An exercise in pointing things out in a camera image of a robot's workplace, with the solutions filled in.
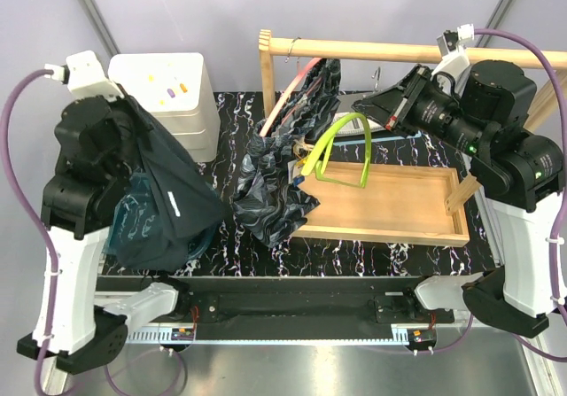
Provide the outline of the lime green hanger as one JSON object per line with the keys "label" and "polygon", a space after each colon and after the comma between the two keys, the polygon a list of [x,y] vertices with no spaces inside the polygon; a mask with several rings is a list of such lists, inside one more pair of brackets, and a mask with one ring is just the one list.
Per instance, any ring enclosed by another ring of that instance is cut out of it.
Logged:
{"label": "lime green hanger", "polygon": [[[372,142],[371,142],[371,131],[368,127],[368,119],[361,113],[356,113],[352,109],[352,104],[354,101],[363,98],[364,96],[370,95],[373,92],[366,92],[356,95],[340,96],[339,109],[336,113],[333,122],[330,127],[323,132],[323,134],[316,140],[315,148],[312,154],[318,158],[318,162],[315,165],[315,170],[312,174],[316,180],[320,182],[331,182],[340,185],[350,186],[354,188],[365,188],[367,181],[369,179],[369,166],[372,157]],[[350,120],[362,119],[365,125],[365,143],[364,144],[352,144],[346,146],[335,146],[333,141],[336,136],[338,136],[338,131]],[[330,161],[333,152],[336,149],[347,150],[348,148],[354,147],[355,157],[361,160],[362,166],[360,171],[360,177],[352,182],[340,180],[338,178],[333,178],[329,174]]]}

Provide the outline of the dark navy shorts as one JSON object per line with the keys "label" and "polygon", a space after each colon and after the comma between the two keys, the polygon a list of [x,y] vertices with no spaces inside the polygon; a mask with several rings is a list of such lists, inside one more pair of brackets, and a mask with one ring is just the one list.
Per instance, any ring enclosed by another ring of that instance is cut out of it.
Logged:
{"label": "dark navy shorts", "polygon": [[149,131],[137,140],[141,164],[134,174],[147,175],[166,238],[189,240],[219,226],[227,208],[191,155],[142,106],[136,113]]}

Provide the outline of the pink hanger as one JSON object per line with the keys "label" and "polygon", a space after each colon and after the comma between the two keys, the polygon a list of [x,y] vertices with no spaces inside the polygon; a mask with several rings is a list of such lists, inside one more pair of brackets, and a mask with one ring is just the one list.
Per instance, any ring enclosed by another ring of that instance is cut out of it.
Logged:
{"label": "pink hanger", "polygon": [[261,137],[267,136],[272,124],[276,120],[276,118],[277,118],[278,114],[280,113],[281,109],[283,108],[284,104],[287,102],[287,100],[291,96],[291,93],[296,89],[296,87],[299,85],[299,83],[307,76],[307,73],[315,65],[317,65],[321,60],[322,60],[321,58],[313,58],[302,69],[300,69],[298,71],[295,78],[291,81],[291,83],[288,85],[286,90],[279,97],[278,101],[276,102],[276,105],[272,109],[269,116],[266,118],[266,121],[265,121],[262,129],[260,130],[260,136]]}

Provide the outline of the patterned dark grey shorts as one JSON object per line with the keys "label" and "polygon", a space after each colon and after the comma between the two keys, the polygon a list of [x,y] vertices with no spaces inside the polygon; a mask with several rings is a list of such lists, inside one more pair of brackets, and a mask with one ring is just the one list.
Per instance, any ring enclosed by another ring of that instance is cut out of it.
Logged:
{"label": "patterned dark grey shorts", "polygon": [[307,71],[303,85],[286,97],[273,120],[257,123],[240,165],[233,194],[236,220],[269,248],[307,222],[320,205],[290,178],[297,143],[315,142],[333,122],[339,101],[341,63],[323,58]]}

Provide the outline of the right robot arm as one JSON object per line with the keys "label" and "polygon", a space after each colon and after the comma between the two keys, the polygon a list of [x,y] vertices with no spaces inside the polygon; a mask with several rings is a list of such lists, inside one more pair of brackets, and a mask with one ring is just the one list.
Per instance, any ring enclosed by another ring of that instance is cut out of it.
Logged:
{"label": "right robot arm", "polygon": [[396,136],[424,132],[470,158],[470,173],[500,217],[505,261],[462,286],[466,308],[482,323],[526,338],[549,325],[563,288],[549,279],[544,246],[548,208],[565,187],[563,153],[524,127],[536,84],[517,65],[484,60],[470,69],[462,94],[454,78],[415,66],[389,89],[353,109]]}

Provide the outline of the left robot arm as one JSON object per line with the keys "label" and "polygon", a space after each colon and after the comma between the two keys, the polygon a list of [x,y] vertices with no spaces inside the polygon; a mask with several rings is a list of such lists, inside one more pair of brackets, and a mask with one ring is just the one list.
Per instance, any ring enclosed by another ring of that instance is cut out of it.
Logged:
{"label": "left robot arm", "polygon": [[164,315],[179,322],[190,314],[190,298],[165,279],[107,307],[95,303],[114,210],[130,188],[139,149],[150,145],[150,131],[132,97],[87,97],[61,113],[54,129],[58,158],[39,218],[47,238],[43,302],[18,353],[51,357],[58,369],[77,375],[112,362],[128,335],[149,322]]}

